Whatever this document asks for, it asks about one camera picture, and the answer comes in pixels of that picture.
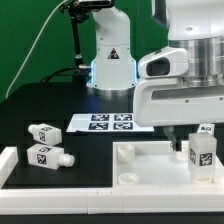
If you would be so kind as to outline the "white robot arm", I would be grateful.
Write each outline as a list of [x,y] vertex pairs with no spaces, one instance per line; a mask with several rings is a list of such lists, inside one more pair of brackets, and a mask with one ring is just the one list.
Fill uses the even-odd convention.
[[168,45],[135,61],[130,20],[113,0],[75,0],[93,14],[96,57],[88,88],[101,94],[132,89],[140,126],[224,123],[224,0],[151,0],[152,18],[168,29]]

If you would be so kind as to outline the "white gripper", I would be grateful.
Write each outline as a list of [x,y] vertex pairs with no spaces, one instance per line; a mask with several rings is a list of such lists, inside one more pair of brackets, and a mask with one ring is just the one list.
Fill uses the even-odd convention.
[[134,91],[133,115],[139,126],[165,126],[176,149],[171,125],[224,123],[224,85],[183,87],[179,78],[142,79]]

